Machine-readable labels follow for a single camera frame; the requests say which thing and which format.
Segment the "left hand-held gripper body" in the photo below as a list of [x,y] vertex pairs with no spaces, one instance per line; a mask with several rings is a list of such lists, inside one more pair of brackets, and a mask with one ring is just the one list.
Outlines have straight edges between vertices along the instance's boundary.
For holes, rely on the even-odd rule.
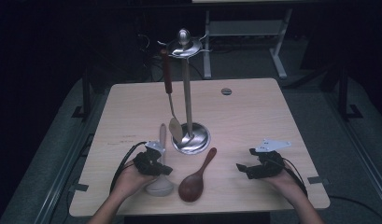
[[161,168],[165,165],[158,162],[158,159],[162,156],[160,143],[149,141],[145,144],[145,147],[146,150],[139,152],[133,159],[136,169],[142,175],[150,175],[151,172],[161,172]]

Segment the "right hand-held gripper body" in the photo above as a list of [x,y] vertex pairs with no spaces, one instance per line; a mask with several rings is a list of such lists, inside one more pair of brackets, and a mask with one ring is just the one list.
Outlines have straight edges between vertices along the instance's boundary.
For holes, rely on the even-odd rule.
[[256,165],[254,174],[259,178],[273,177],[278,175],[285,167],[282,156],[277,152],[279,149],[289,147],[290,142],[272,139],[263,139],[262,142],[249,150],[250,154],[257,156],[260,165]]

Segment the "white ladle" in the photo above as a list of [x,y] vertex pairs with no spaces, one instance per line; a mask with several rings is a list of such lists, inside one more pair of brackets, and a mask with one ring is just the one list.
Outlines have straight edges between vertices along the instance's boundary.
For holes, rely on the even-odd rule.
[[[165,143],[166,143],[166,126],[161,124],[159,130],[159,143],[161,145],[162,156],[158,159],[158,162],[164,164],[165,160]],[[174,189],[174,184],[169,181],[165,175],[160,175],[156,180],[146,186],[146,192],[155,197],[164,197],[169,195]]]

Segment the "brown wooden spoon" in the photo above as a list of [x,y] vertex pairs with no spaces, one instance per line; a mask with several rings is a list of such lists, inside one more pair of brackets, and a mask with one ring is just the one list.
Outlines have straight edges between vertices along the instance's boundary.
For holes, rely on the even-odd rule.
[[202,195],[204,191],[204,172],[207,165],[214,159],[217,154],[217,149],[212,147],[206,157],[205,161],[202,164],[201,168],[184,178],[179,187],[178,195],[183,202],[193,203],[196,202]]

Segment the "steel utensil rack stand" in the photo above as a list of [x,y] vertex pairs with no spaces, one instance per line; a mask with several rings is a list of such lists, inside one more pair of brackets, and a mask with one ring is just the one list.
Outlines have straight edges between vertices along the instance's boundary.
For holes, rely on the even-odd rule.
[[169,43],[160,43],[160,45],[163,46],[162,49],[167,50],[169,58],[181,60],[186,122],[180,123],[183,132],[180,143],[177,143],[172,135],[173,147],[182,154],[199,154],[208,148],[211,135],[206,126],[194,122],[192,118],[189,58],[204,50],[202,38],[192,37],[187,29],[182,28],[178,31],[175,40]]

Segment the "black spatula with red-brown handle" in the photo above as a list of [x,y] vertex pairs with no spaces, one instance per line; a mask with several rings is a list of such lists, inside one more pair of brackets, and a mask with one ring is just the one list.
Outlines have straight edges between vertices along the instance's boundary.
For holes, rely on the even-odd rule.
[[162,49],[160,51],[160,53],[161,53],[162,61],[163,61],[164,87],[165,87],[165,92],[168,95],[170,111],[172,114],[172,118],[169,122],[169,131],[173,135],[175,141],[177,143],[180,143],[182,141],[183,132],[182,132],[181,124],[179,123],[179,121],[176,117],[174,105],[173,105],[173,100],[172,100],[173,88],[172,88],[172,78],[171,78],[171,73],[170,73],[170,64],[169,64],[168,52],[166,49]]

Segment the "person's left hand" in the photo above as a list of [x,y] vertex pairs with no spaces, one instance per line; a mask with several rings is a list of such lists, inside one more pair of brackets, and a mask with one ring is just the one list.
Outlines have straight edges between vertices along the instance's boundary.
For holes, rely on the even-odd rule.
[[142,175],[134,165],[127,165],[120,173],[111,194],[124,201],[155,179],[156,176]]

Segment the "person's right hand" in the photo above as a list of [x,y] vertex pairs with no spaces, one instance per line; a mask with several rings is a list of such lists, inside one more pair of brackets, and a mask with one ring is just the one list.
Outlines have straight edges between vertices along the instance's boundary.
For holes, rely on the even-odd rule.
[[276,176],[268,177],[266,181],[291,204],[299,202],[304,197],[301,188],[285,170]]

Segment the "grey tape strip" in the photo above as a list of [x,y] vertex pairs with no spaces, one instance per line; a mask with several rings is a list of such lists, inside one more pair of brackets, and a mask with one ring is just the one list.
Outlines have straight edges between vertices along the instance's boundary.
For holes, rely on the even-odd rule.
[[322,184],[322,185],[329,185],[331,182],[327,178],[322,178],[320,176],[312,176],[307,178],[310,185],[312,184]]
[[75,192],[75,191],[87,191],[88,190],[88,185],[83,185],[83,184],[73,184],[70,186],[69,191],[70,192]]

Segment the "black metal stand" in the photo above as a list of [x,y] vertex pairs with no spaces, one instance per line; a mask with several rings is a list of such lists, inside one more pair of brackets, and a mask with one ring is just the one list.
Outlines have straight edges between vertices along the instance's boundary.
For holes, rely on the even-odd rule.
[[72,114],[72,117],[86,119],[91,112],[91,85],[88,70],[85,70],[82,74],[81,86],[82,105],[76,107],[74,113]]
[[363,115],[356,105],[347,103],[348,74],[344,65],[339,66],[338,75],[338,112],[344,121],[350,119],[362,119]]

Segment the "white metal table frame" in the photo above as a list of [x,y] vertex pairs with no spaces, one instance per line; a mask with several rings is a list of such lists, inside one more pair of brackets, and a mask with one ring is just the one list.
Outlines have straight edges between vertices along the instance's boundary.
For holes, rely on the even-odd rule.
[[[276,45],[269,49],[271,59],[281,79],[287,78],[287,73],[280,60],[279,52],[290,24],[292,9],[288,8],[281,20],[256,21],[212,21],[210,12],[205,13],[205,49],[210,51],[210,38],[218,36],[274,36]],[[210,53],[205,52],[204,79],[211,79]]]

